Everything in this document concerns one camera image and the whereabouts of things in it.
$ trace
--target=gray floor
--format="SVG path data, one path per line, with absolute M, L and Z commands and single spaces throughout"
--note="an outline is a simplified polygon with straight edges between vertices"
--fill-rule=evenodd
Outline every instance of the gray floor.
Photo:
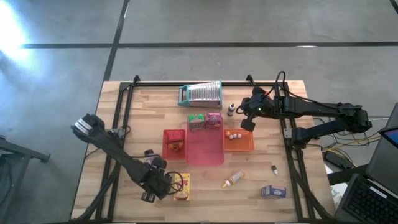
M 110 49 L 14 50 L 8 43 L 111 43 L 122 4 L 0 2 L 0 25 L 8 29 L 0 35 L 0 134 L 51 153 L 47 164 L 32 161 L 9 223 L 68 220 L 86 149 L 69 125 L 95 112 Z M 398 41 L 397 21 L 388 0 L 132 0 L 120 41 Z M 398 101 L 397 58 L 397 47 L 119 49 L 111 80 L 242 80 L 248 73 L 273 80 L 285 70 L 288 79 L 305 80 L 311 98 L 389 116 Z M 373 122 L 368 133 L 385 122 Z M 358 165 L 374 147 L 346 150 Z

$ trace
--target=cheese grater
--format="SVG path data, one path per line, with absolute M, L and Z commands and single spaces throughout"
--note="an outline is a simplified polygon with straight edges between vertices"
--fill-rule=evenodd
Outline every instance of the cheese grater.
M 221 80 L 209 83 L 181 86 L 178 93 L 179 106 L 222 107 Z

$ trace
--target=wooden table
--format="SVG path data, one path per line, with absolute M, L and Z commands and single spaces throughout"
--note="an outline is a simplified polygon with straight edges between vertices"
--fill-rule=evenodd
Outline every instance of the wooden table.
M 96 114 L 110 128 L 113 121 L 120 82 L 104 82 Z M 307 97 L 304 82 L 288 81 L 291 92 Z M 251 87 L 224 87 L 224 128 L 240 128 L 241 114 L 226 115 L 229 104 L 239 105 L 242 98 L 251 96 Z M 164 129 L 186 129 L 189 114 L 218 112 L 214 108 L 183 108 L 177 106 L 177 87 L 134 87 L 125 151 L 141 156 L 147 149 L 162 153 Z M 142 189 L 134 184 L 122 169 L 114 222 L 273 222 L 297 221 L 293 193 L 287 167 L 284 142 L 279 120 L 256 118 L 253 152 L 225 153 L 224 164 L 214 167 L 188 166 L 184 161 L 169 161 L 167 171 L 191 173 L 191 199 L 189 202 L 173 201 L 172 196 L 155 203 L 141 200 Z M 296 119 L 297 126 L 313 126 L 312 117 Z M 88 153 L 94 150 L 88 147 Z M 304 159 L 310 188 L 320 203 L 334 214 L 335 206 L 326 176 L 325 166 L 318 147 L 305 149 Z M 83 166 L 80 184 L 72 212 L 78 217 L 91 203 L 100 188 L 106 154 L 97 151 Z M 275 164 L 279 175 L 272 173 Z M 230 188 L 222 189 L 224 181 L 235 171 L 245 173 L 243 180 Z M 287 187 L 287 198 L 263 199 L 260 189 L 269 184 Z M 307 217 L 304 194 L 300 189 L 304 216 Z M 106 214 L 108 198 L 105 199 Z

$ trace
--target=laptop keyboard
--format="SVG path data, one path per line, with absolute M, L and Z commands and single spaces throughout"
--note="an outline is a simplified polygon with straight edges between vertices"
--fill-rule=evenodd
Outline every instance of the laptop keyboard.
M 351 198 L 343 209 L 366 223 L 398 224 L 397 200 L 392 196 L 385 199 L 371 190 L 370 186 L 369 183 L 357 180 L 356 187 L 351 189 Z

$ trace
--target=sauce bottle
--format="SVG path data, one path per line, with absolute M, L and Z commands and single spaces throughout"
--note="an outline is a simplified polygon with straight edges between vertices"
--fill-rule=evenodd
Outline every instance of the sauce bottle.
M 239 170 L 237 173 L 235 173 L 228 180 L 225 181 L 223 188 L 235 184 L 238 180 L 242 179 L 243 176 L 244 176 L 243 171 Z

